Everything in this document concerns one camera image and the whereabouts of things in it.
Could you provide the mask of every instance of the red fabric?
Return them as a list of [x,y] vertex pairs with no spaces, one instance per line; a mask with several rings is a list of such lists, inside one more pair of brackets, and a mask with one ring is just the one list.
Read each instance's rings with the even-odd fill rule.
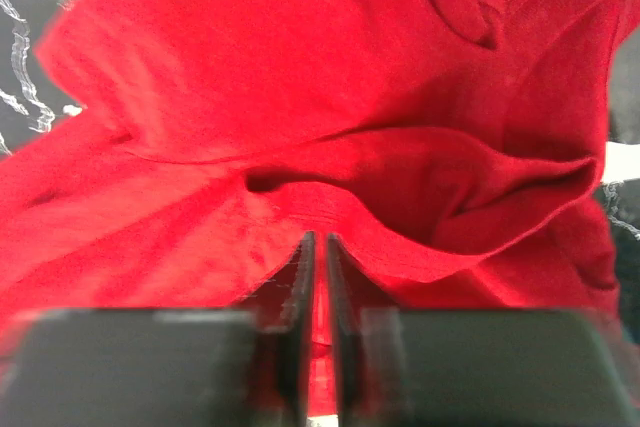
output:
[[[615,315],[591,193],[637,19],[638,0],[77,0],[39,57],[88,110],[0,165],[0,331],[24,309],[228,305],[308,230],[408,306]],[[332,409],[326,310],[312,414]]]

